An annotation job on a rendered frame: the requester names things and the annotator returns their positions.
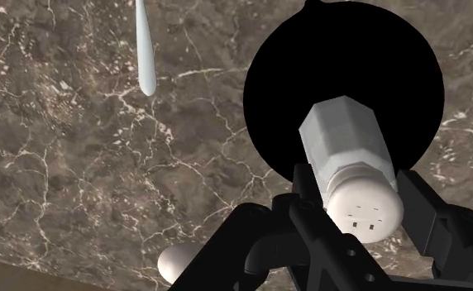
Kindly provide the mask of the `black round plate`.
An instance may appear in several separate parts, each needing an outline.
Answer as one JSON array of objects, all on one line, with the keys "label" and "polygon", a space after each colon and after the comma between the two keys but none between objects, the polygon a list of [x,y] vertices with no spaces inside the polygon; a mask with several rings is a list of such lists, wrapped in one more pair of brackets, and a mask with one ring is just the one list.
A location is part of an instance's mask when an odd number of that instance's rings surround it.
[{"label": "black round plate", "polygon": [[261,45],[243,109],[251,141],[285,179],[306,161],[299,127],[314,103],[340,96],[373,110],[395,169],[410,169],[441,125],[437,58],[402,17],[363,2],[306,0]]}]

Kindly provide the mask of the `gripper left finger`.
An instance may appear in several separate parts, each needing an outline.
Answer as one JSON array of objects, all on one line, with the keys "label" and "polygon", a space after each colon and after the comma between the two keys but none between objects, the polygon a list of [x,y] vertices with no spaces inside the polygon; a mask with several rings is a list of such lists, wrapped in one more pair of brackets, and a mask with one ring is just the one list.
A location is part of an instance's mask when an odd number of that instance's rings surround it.
[{"label": "gripper left finger", "polygon": [[324,212],[312,168],[294,167],[294,190],[271,208],[235,208],[169,291],[256,291],[285,267],[297,291],[389,291],[392,281]]}]

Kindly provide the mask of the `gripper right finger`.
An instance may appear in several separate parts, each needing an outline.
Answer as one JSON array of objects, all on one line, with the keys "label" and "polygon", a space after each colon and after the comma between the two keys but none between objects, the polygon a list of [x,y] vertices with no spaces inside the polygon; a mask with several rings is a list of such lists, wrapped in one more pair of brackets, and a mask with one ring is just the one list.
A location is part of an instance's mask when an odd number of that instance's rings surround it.
[{"label": "gripper right finger", "polygon": [[433,278],[473,284],[473,210],[446,203],[413,170],[400,170],[397,183],[403,229],[419,254],[433,259]]}]

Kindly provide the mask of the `white rounded object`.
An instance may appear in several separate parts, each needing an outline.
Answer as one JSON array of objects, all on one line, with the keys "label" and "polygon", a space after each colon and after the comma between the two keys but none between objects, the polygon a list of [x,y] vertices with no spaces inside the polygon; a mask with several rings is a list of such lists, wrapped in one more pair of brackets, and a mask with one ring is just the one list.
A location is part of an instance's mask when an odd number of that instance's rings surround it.
[{"label": "white rounded object", "polygon": [[195,242],[182,242],[167,247],[157,261],[160,275],[169,284],[173,284],[202,248],[202,244]]}]

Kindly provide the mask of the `white salt shaker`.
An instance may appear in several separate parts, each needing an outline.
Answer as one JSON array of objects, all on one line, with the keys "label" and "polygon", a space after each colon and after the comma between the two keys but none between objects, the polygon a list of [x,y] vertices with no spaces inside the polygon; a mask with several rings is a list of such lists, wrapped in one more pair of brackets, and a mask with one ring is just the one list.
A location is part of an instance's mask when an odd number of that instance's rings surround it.
[{"label": "white salt shaker", "polygon": [[341,232],[362,243],[391,236],[404,206],[374,112],[347,97],[312,106],[299,134],[323,208]]}]

